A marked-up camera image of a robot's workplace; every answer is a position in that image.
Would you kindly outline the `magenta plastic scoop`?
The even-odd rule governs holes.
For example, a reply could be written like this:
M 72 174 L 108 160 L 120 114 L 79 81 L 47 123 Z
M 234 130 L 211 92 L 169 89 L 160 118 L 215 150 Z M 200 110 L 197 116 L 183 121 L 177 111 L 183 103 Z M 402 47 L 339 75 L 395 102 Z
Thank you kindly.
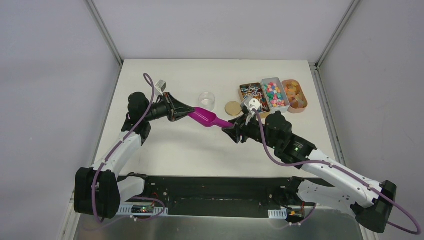
M 194 112 L 189 113 L 188 116 L 206 128 L 213 126 L 231 128 L 234 126 L 233 123 L 220 119 L 214 112 L 202 107 L 194 107 Z

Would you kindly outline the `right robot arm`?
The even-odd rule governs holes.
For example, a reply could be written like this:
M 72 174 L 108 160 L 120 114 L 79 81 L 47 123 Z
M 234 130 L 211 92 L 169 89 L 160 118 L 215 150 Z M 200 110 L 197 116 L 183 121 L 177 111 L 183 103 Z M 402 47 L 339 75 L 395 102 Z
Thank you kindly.
M 235 143 L 252 139 L 265 150 L 273 149 L 273 162 L 295 167 L 313 174 L 329 187 L 292 177 L 283 191 L 290 205 L 300 201 L 331 207 L 348 214 L 366 229 L 382 234 L 389 222 L 397 186 L 389 181 L 378 182 L 364 177 L 332 160 L 313 143 L 292 132 L 292 124 L 279 112 L 266 117 L 265 123 L 244 114 L 223 128 Z

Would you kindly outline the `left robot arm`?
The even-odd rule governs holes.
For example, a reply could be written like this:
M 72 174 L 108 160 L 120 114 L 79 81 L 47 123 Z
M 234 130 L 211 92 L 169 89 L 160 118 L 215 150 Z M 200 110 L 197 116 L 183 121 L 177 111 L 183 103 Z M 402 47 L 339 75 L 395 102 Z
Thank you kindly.
M 195 112 L 195 108 L 163 93 L 155 103 L 144 93 L 128 97 L 128 113 L 116 143 L 91 167 L 81 167 L 75 174 L 74 210 L 77 213 L 111 219 L 122 203 L 135 197 L 140 202 L 152 198 L 153 189 L 142 177 L 127 176 L 118 180 L 130 158 L 143 146 L 151 132 L 151 121 L 167 118 L 176 122 Z

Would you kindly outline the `white box of colourful candies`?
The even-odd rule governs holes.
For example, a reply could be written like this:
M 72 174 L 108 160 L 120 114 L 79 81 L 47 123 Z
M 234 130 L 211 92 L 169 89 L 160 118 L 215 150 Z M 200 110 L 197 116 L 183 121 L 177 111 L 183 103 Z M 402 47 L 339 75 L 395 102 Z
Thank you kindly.
M 286 113 L 289 108 L 289 100 L 278 77 L 265 78 L 261 80 L 261 85 L 265 93 L 265 99 L 269 105 L 271 114 L 280 111 Z

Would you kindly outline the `gold jar lid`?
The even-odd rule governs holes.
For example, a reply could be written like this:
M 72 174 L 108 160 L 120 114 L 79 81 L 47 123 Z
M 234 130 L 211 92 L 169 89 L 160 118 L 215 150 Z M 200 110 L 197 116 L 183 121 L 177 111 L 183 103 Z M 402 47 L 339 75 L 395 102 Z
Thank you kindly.
M 242 107 L 237 101 L 229 101 L 225 105 L 224 110 L 229 116 L 238 116 L 242 112 Z

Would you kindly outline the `clear plastic jar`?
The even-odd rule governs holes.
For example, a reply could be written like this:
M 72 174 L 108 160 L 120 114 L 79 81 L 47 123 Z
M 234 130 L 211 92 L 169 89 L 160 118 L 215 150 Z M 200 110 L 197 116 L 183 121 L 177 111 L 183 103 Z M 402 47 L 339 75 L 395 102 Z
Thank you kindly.
M 215 95 L 211 92 L 203 92 L 198 97 L 198 106 L 208 111 L 213 111 L 215 108 Z

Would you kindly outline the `gold tin of lollipops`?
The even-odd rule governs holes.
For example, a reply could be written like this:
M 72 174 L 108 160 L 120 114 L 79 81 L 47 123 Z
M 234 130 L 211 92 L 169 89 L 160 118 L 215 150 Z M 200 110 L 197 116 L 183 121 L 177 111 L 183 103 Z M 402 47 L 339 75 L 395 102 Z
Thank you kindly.
M 262 85 L 259 82 L 240 85 L 238 94 L 241 101 L 248 97 L 253 97 L 260 102 L 261 108 L 258 112 L 262 119 L 265 119 L 270 114 L 270 107 L 267 102 L 268 96 L 264 93 Z

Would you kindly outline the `orange tray of gummies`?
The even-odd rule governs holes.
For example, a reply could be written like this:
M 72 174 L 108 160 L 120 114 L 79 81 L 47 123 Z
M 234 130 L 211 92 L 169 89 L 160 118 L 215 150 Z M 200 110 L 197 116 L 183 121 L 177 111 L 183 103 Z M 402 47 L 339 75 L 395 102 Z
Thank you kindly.
M 308 106 L 308 101 L 300 83 L 294 79 L 283 80 L 281 83 L 287 96 L 288 112 L 292 114 L 304 112 Z

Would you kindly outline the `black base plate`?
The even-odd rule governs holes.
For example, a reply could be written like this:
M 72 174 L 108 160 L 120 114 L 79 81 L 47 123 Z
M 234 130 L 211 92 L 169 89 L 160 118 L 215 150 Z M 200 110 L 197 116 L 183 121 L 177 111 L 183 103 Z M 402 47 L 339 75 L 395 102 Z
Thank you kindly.
M 145 177 L 144 192 L 122 204 L 168 208 L 168 215 L 269 218 L 268 210 L 299 209 L 301 177 Z

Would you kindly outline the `left aluminium frame post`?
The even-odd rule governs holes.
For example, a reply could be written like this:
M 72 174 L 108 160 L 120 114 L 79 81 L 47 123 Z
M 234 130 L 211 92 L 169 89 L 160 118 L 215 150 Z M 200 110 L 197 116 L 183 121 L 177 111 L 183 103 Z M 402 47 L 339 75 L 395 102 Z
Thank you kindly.
M 108 27 L 105 23 L 105 21 L 102 18 L 102 15 L 99 11 L 99 9 L 96 6 L 96 3 L 94 0 L 84 0 L 84 3 L 86 4 L 86 7 L 88 11 L 90 12 L 98 30 L 100 31 L 100 34 L 102 35 L 106 45 L 108 46 L 111 54 L 113 55 L 114 59 L 116 60 L 117 64 L 122 67 L 124 64 L 124 59 L 121 56 L 115 41 L 113 40 L 113 37 L 111 33 L 108 30 Z

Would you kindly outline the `aluminium frame post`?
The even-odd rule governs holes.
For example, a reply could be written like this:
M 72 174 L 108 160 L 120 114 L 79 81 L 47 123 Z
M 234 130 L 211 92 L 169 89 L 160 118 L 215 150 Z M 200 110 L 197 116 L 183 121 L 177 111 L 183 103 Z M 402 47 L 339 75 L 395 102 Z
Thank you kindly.
M 345 13 L 343 14 L 341 20 L 337 24 L 333 34 L 331 35 L 331 37 L 328 41 L 328 43 L 324 47 L 324 50 L 322 51 L 318 60 L 314 64 L 315 69 L 317 71 L 323 66 L 323 64 L 326 61 L 327 57 L 329 56 L 330 52 L 332 51 L 332 49 L 337 44 L 337 41 L 342 36 L 342 33 L 344 32 L 344 30 L 348 26 L 351 18 L 354 16 L 356 10 L 358 9 L 359 5 L 362 2 L 363 2 L 362 0 L 351 0 L 350 1 Z
M 108 27 L 105 23 L 105 21 L 102 18 L 102 15 L 99 11 L 99 9 L 96 6 L 96 3 L 94 0 L 84 0 L 84 3 L 86 4 L 86 7 L 88 11 L 90 12 L 98 30 L 100 31 L 100 34 L 102 35 L 106 45 L 108 46 L 111 54 L 113 55 L 114 59 L 116 60 L 117 64 L 122 67 L 124 64 L 124 59 L 121 56 L 115 41 L 113 40 L 113 37 L 111 33 L 108 30 Z

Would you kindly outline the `right aluminium frame post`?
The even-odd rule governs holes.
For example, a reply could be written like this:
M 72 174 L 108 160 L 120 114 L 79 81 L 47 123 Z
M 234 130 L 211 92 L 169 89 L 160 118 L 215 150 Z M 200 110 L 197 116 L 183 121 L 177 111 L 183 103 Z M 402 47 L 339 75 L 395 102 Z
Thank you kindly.
M 331 35 L 331 37 L 328 41 L 328 43 L 324 47 L 324 50 L 322 51 L 318 60 L 314 64 L 315 69 L 317 71 L 323 66 L 323 64 L 326 61 L 327 57 L 329 56 L 330 52 L 332 51 L 332 49 L 337 44 L 337 41 L 342 36 L 342 33 L 344 32 L 344 30 L 348 26 L 351 18 L 354 16 L 356 10 L 358 9 L 359 5 L 362 2 L 363 2 L 362 0 L 351 0 L 350 1 L 345 13 L 343 14 L 341 20 L 337 24 L 333 34 Z

